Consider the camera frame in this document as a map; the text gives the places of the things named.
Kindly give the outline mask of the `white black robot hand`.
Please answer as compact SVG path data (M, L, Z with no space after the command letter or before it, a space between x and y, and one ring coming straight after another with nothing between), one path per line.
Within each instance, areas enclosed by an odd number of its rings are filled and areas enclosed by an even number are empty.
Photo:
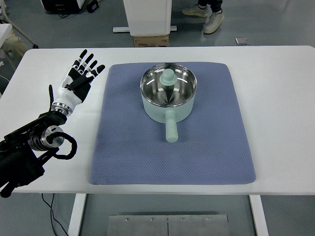
M93 57L86 49L81 52L64 76L51 110L69 116L77 105L84 102L91 89L91 82L105 69L105 65L97 65Z

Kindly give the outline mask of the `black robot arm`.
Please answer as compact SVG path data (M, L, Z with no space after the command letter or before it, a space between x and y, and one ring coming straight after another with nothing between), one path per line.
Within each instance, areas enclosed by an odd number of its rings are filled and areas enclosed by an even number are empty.
M0 142L0 196L44 175L43 165L52 157L73 158L77 142L60 128L67 118L63 111L49 109L39 117L11 132Z

